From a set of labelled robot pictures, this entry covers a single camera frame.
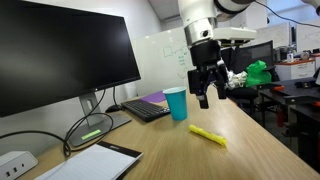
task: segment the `outlet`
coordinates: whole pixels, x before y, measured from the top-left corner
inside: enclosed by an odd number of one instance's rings
[[[38,164],[28,151],[12,151],[0,156],[0,179],[16,179]]]

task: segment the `green object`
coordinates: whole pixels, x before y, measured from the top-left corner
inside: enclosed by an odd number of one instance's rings
[[[267,67],[263,61],[256,61],[247,67],[248,77],[246,87],[257,84],[265,84],[271,82],[271,74],[268,71],[263,71]]]
[[[89,133],[87,135],[82,136],[81,139],[85,140],[85,139],[88,139],[89,137],[94,136],[94,135],[99,134],[99,133],[101,133],[100,129],[95,130],[95,131],[93,131],[93,132],[91,132],[91,133]]]

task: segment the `green light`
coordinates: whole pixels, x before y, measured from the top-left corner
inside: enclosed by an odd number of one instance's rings
[[[95,131],[93,131],[93,132],[91,132],[91,133],[89,133],[89,134],[87,134],[87,135],[82,136],[81,139],[82,139],[82,140],[86,140],[86,139],[88,139],[89,137],[94,136],[94,135],[99,134],[99,133],[101,133],[100,129],[95,130]]]

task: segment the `plastic cup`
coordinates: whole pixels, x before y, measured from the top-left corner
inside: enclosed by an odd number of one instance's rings
[[[188,117],[186,87],[174,87],[163,90],[173,120],[181,121]]]

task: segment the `green cloth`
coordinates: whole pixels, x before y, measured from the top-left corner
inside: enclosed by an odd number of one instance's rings
[[[260,60],[250,64],[250,66],[247,67],[248,77],[246,80],[246,87],[270,83],[271,74],[267,71],[263,71],[266,67],[266,63]]]

